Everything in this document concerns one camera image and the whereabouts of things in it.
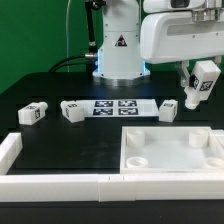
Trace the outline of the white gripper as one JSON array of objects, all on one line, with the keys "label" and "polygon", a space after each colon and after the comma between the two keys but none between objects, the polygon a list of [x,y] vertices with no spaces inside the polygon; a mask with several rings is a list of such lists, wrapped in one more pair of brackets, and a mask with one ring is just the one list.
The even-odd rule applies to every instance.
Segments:
[{"label": "white gripper", "polygon": [[189,85],[189,62],[212,57],[221,66],[224,56],[224,12],[217,21],[194,22],[190,11],[146,16],[140,31],[140,54],[150,64],[176,62],[180,85]]}]

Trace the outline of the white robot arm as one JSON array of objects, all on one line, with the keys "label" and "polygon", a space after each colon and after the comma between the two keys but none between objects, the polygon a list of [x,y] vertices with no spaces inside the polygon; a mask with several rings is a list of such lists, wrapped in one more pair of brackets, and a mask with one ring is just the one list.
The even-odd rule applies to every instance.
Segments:
[{"label": "white robot arm", "polygon": [[96,49],[93,77],[129,85],[150,72],[149,64],[224,56],[223,0],[85,0],[101,10],[103,44]]}]

